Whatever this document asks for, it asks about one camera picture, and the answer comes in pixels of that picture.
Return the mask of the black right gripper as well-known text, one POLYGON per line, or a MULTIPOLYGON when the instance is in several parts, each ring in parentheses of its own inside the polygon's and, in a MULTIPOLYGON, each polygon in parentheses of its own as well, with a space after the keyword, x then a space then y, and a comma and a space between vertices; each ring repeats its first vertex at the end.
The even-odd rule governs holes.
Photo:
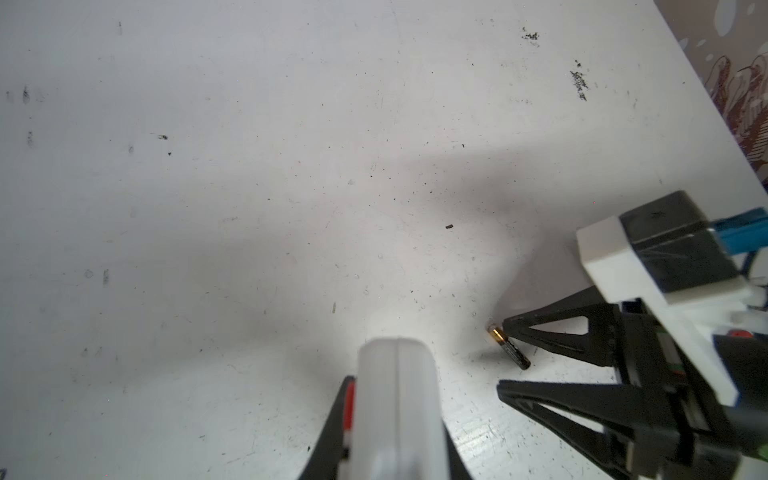
MULTIPOLYGON (((716 336, 716 356, 737 388, 728 406, 648 307, 624 302, 620 312, 618 374, 630 385, 501 380, 498 398, 613 479, 766 478, 766 335, 716 336)), ((550 353, 613 367, 617 318, 618 306, 589 287, 502 328, 550 353)))

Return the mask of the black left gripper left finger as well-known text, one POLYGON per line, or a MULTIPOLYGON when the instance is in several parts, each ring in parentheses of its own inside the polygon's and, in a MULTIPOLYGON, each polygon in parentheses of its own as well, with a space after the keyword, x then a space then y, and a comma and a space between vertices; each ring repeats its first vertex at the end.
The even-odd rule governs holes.
POLYGON ((298 476, 299 480, 331 480, 338 478, 338 466, 344 453, 343 422, 347 390, 355 381, 346 376, 331 405, 316 444, 310 449, 310 457, 298 476))

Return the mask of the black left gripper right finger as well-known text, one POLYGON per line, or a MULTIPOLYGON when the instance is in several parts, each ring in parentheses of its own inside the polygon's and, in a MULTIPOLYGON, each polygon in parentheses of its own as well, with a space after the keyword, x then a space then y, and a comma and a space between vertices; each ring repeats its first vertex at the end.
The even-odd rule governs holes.
POLYGON ((472 480, 446 425, 443 425, 446 440, 449 474, 451 480, 472 480))

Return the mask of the white remote control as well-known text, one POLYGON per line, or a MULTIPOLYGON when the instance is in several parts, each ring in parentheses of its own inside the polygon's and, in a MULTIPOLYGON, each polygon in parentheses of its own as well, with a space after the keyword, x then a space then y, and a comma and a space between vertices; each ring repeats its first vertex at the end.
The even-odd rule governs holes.
POLYGON ((450 477, 437 368, 424 343, 379 338, 359 350, 347 475, 450 477))

